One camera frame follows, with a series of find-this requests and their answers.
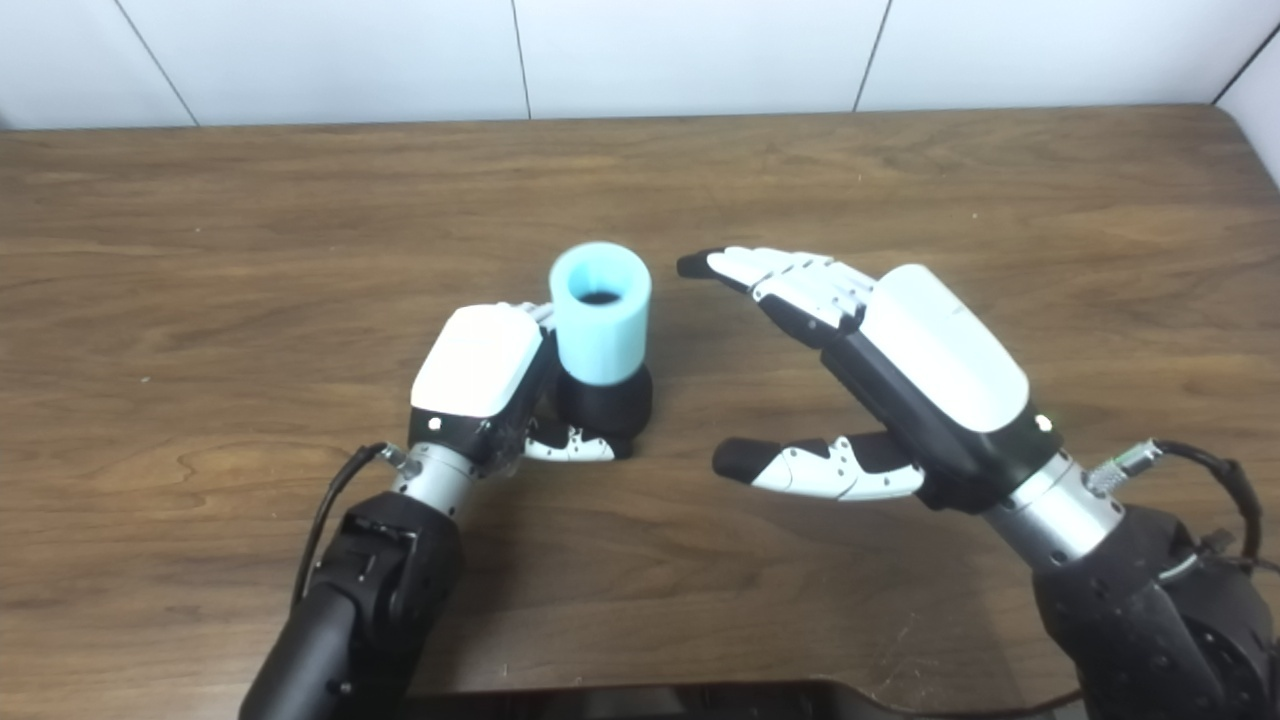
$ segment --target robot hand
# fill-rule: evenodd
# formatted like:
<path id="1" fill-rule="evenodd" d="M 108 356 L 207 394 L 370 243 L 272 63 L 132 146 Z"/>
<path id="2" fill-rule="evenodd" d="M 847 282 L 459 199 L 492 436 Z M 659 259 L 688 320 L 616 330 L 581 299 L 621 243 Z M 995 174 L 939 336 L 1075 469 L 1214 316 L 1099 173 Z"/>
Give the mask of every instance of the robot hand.
<path id="1" fill-rule="evenodd" d="M 1147 441 L 1084 471 L 1030 402 L 1027 375 L 932 273 L 879 281 L 831 258 L 728 247 L 682 258 L 684 277 L 748 293 L 822 363 L 886 433 L 827 445 L 730 439 L 717 473 L 840 500 L 915 492 L 980 514 L 1032 569 L 1048 634 L 1075 661 L 1091 719 L 1274 720 L 1271 616 L 1240 568 L 1176 518 L 1111 491 L 1161 454 L 1206 465 L 1245 518 L 1261 507 L 1239 464 Z"/>
<path id="2" fill-rule="evenodd" d="M 410 450 L 360 448 L 320 503 L 293 605 L 242 720 L 390 717 L 462 568 L 456 514 L 481 478 L 539 460 L 621 460 L 630 445 L 535 419 L 559 360 L 550 305 L 474 305 L 440 331 L 413 382 Z M 352 506 L 319 561 L 334 498 L 381 456 L 389 492 Z"/>
<path id="3" fill-rule="evenodd" d="M 677 270 L 750 296 L 783 332 L 820 350 L 887 429 L 829 445 L 730 439 L 716 451 L 721 475 L 840 500 L 915 493 L 934 509 L 978 514 L 1061 448 L 1023 370 L 920 265 L 873 281 L 832 258 L 727 247 L 682 258 Z"/>
<path id="4" fill-rule="evenodd" d="M 397 489 L 452 515 L 476 479 L 513 473 L 521 456 L 630 457 L 623 438 L 534 416 L 558 372 L 550 304 L 456 310 L 413 380 L 410 451 L 384 454 Z"/>

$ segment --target wooden table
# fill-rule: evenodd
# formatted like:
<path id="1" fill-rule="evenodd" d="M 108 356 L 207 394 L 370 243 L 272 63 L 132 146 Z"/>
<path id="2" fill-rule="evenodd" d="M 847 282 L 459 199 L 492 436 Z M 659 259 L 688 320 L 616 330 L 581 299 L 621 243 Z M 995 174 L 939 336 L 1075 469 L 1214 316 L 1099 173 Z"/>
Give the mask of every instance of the wooden table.
<path id="1" fill-rule="evenodd" d="M 5 133 L 5 717 L 232 716 L 328 477 L 402 438 L 448 314 L 545 299 L 591 238 L 654 275 L 653 424 L 626 464 L 479 493 L 422 692 L 832 678 L 975 711 L 1073 688 L 980 520 L 712 475 L 726 436 L 874 424 L 742 297 L 676 278 L 690 250 L 924 263 L 1082 461 L 1192 441 L 1280 512 L 1280 196 L 1211 108 Z M 1176 462 L 1123 497 L 1239 527 Z"/>

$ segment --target metal connector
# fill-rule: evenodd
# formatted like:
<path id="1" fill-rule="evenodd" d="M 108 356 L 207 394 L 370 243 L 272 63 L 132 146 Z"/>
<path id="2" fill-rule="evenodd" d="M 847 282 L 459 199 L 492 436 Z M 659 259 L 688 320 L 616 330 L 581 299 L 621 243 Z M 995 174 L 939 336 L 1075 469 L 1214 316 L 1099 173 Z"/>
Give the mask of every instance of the metal connector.
<path id="1" fill-rule="evenodd" d="M 422 471 L 421 462 L 411 459 L 407 452 L 389 442 L 387 443 L 387 447 L 379 452 L 379 455 L 387 461 L 388 465 L 396 468 L 396 471 L 401 475 L 415 477 Z"/>
<path id="2" fill-rule="evenodd" d="M 1139 442 L 1085 473 L 1084 487 L 1098 497 L 1112 493 L 1124 483 L 1153 468 L 1161 455 L 1164 452 L 1156 447 L 1156 441 Z"/>

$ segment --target robotic finger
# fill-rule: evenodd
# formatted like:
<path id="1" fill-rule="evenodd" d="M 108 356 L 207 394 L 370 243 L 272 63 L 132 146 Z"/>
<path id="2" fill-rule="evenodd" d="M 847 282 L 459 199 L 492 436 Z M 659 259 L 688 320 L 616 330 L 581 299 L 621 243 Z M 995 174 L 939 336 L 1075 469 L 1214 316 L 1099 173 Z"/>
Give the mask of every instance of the robotic finger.
<path id="1" fill-rule="evenodd" d="M 841 436 L 831 443 L 730 438 L 716 448 L 712 468 L 751 487 L 841 501 L 905 497 L 924 482 L 888 433 Z"/>

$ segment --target black cable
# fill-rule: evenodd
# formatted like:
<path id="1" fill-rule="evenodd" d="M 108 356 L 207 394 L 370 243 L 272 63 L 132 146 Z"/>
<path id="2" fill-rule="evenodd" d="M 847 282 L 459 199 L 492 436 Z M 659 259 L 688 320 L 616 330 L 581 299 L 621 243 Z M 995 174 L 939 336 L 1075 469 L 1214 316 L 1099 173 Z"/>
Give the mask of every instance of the black cable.
<path id="1" fill-rule="evenodd" d="M 1242 568 L 1262 568 L 1263 570 L 1270 570 L 1280 575 L 1280 562 L 1272 560 L 1266 560 L 1263 557 L 1215 557 L 1217 562 L 1226 562 L 1228 565 L 1239 565 Z"/>
<path id="2" fill-rule="evenodd" d="M 324 498 L 320 501 L 320 507 L 316 509 L 315 520 L 311 521 L 311 532 L 307 533 L 307 544 L 302 548 L 302 560 L 298 562 L 298 575 L 293 580 L 293 602 L 289 607 L 302 602 L 302 596 L 307 589 L 307 580 L 311 579 L 311 561 L 316 555 L 316 546 L 320 544 L 320 536 L 324 534 L 325 520 L 329 519 L 329 511 L 333 510 L 333 503 L 338 500 L 338 495 L 346 489 L 347 483 L 356 477 L 357 473 L 369 465 L 371 460 L 378 457 L 378 454 L 387 448 L 385 442 L 376 442 L 374 445 L 361 446 L 347 464 L 338 470 L 338 474 L 329 480 L 329 489 L 325 491 Z"/>
<path id="3" fill-rule="evenodd" d="M 1244 475 L 1244 468 L 1235 460 L 1224 460 L 1212 452 L 1184 442 L 1157 439 L 1155 443 L 1161 452 L 1197 462 L 1213 475 L 1213 479 L 1231 496 L 1236 511 L 1244 519 L 1244 544 L 1240 548 L 1240 555 L 1254 565 L 1262 566 L 1262 561 L 1258 561 L 1258 550 L 1262 547 L 1262 503 L 1258 502 L 1258 496 L 1253 492 L 1249 478 Z M 1248 565 L 1247 569 L 1252 569 L 1252 565 Z"/>

